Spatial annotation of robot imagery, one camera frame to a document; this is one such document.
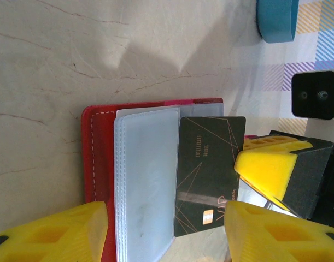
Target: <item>red card holder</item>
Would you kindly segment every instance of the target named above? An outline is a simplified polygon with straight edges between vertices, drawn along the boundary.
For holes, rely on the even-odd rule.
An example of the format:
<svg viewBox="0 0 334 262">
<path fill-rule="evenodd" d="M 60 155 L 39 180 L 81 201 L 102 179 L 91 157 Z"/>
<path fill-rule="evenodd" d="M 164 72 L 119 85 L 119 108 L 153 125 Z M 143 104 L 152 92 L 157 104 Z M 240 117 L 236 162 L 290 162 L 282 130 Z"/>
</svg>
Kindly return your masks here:
<svg viewBox="0 0 334 262">
<path fill-rule="evenodd" d="M 85 202 L 105 201 L 108 230 L 101 262 L 116 261 L 114 208 L 114 121 L 117 110 L 167 105 L 222 103 L 222 98 L 92 105 L 81 116 Z"/>
</svg>

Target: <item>marble surface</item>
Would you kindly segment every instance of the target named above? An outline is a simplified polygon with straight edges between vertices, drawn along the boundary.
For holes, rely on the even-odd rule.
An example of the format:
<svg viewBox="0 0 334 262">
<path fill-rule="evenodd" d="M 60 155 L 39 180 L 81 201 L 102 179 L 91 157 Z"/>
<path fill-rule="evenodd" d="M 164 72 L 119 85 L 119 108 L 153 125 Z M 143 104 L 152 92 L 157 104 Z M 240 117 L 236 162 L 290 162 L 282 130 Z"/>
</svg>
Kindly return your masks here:
<svg viewBox="0 0 334 262">
<path fill-rule="evenodd" d="M 223 97 L 247 134 L 278 126 L 263 68 L 286 44 L 256 30 L 255 0 L 0 0 L 0 231 L 83 203 L 80 115 L 92 104 Z M 223 228 L 162 261 L 224 261 Z"/>
</svg>

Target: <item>black camera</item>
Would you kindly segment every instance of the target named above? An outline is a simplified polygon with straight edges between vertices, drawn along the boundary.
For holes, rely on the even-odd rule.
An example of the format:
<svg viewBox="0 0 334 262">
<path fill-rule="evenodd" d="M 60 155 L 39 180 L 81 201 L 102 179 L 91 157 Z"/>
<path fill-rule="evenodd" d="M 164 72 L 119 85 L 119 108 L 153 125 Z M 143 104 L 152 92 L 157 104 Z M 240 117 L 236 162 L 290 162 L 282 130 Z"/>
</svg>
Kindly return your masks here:
<svg viewBox="0 0 334 262">
<path fill-rule="evenodd" d="M 292 113 L 297 117 L 334 119 L 334 70 L 293 76 Z"/>
</svg>

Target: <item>yellow foam pad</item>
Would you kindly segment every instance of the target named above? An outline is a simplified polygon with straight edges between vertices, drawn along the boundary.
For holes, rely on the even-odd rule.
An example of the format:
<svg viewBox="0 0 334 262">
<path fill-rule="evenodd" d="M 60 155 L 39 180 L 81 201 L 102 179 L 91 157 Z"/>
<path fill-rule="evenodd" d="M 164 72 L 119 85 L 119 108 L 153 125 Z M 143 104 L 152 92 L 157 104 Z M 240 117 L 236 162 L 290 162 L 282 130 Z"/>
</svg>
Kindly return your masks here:
<svg viewBox="0 0 334 262">
<path fill-rule="evenodd" d="M 224 222 L 233 262 L 334 262 L 334 228 L 240 201 Z"/>
<path fill-rule="evenodd" d="M 291 152 L 313 146 L 307 141 L 296 139 L 279 141 L 285 142 L 266 142 L 265 146 L 240 152 L 235 162 L 235 170 L 245 182 L 259 193 L 287 210 L 280 201 L 286 192 L 297 160 L 297 155 Z"/>
<path fill-rule="evenodd" d="M 0 233 L 0 262 L 99 262 L 107 211 L 97 201 Z"/>
</svg>

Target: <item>teal container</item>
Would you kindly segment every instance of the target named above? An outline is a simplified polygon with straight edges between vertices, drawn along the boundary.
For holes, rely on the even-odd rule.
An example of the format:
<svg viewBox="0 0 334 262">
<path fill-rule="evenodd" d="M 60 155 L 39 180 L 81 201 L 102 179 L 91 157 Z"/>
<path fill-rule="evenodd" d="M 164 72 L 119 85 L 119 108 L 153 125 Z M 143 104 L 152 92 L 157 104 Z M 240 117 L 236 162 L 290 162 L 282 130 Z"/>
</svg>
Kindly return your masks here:
<svg viewBox="0 0 334 262">
<path fill-rule="evenodd" d="M 257 24 L 267 43 L 292 42 L 296 34 L 299 0 L 257 0 Z"/>
</svg>

